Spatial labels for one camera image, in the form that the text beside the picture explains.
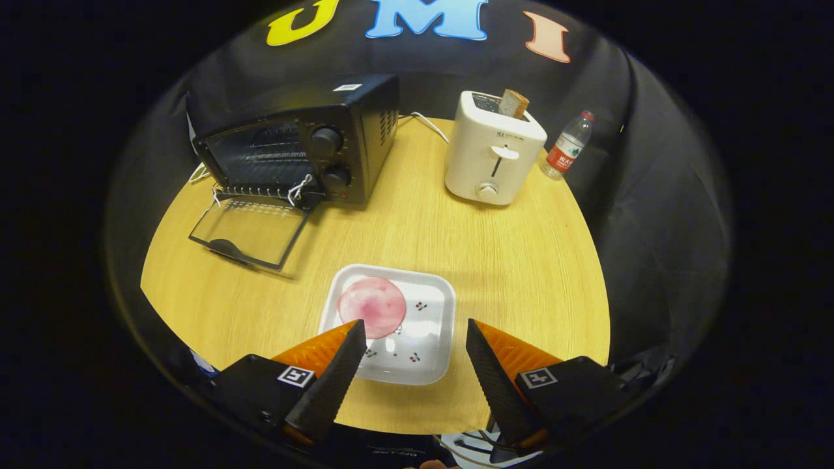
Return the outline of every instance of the white toaster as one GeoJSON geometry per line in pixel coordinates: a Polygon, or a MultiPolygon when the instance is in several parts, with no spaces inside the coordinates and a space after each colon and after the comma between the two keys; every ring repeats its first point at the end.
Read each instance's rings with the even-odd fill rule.
{"type": "Polygon", "coordinates": [[[464,91],[446,152],[446,187],[459,197],[507,205],[515,199],[547,140],[530,113],[498,111],[501,98],[464,91]]]}

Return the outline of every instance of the pink letter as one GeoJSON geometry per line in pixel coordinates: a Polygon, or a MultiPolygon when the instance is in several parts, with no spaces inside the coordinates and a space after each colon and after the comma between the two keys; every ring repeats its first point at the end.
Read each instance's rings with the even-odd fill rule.
{"type": "Polygon", "coordinates": [[[531,12],[524,12],[533,20],[533,40],[527,43],[527,48],[539,55],[552,58],[556,62],[569,63],[570,57],[565,53],[562,34],[568,29],[553,21],[531,12]]]}

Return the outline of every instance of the yellow letter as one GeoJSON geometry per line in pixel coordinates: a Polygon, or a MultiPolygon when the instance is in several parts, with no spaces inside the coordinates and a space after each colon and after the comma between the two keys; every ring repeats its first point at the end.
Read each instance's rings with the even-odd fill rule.
{"type": "Polygon", "coordinates": [[[269,24],[269,34],[266,35],[266,43],[270,46],[283,46],[285,44],[298,41],[301,38],[306,38],[312,33],[324,28],[330,20],[333,19],[333,14],[336,12],[336,5],[339,0],[319,0],[313,3],[316,10],[315,18],[307,26],[298,29],[293,29],[293,20],[295,16],[303,12],[303,8],[287,13],[283,17],[276,19],[269,24]]]}

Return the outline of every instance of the label sticker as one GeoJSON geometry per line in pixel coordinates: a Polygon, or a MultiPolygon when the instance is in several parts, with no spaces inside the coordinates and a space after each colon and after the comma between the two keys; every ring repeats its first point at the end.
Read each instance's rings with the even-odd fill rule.
{"type": "Polygon", "coordinates": [[[524,380],[524,383],[529,389],[535,389],[537,387],[552,385],[553,383],[559,382],[553,377],[553,375],[551,375],[550,370],[547,368],[539,368],[538,370],[521,373],[521,379],[524,380]]]}
{"type": "Polygon", "coordinates": [[[362,86],[362,83],[358,84],[343,84],[342,86],[334,89],[334,91],[353,91],[358,87],[362,86]]]}
{"type": "Polygon", "coordinates": [[[564,135],[560,135],[550,153],[547,154],[547,162],[550,163],[550,166],[564,173],[579,156],[582,148],[566,139],[564,135]]]}
{"type": "Polygon", "coordinates": [[[307,381],[310,381],[310,378],[312,378],[313,375],[314,373],[310,370],[298,368],[297,366],[289,366],[283,373],[281,373],[281,376],[278,377],[278,381],[282,381],[288,385],[305,387],[307,385],[307,381]]]}

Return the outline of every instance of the water bottle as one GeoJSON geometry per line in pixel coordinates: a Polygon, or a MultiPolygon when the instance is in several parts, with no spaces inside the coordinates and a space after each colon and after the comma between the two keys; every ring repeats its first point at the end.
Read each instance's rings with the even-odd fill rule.
{"type": "Polygon", "coordinates": [[[590,111],[582,111],[562,129],[562,134],[556,140],[553,149],[541,162],[541,170],[547,174],[547,177],[561,179],[562,174],[573,164],[590,140],[593,122],[594,114],[590,111]]]}

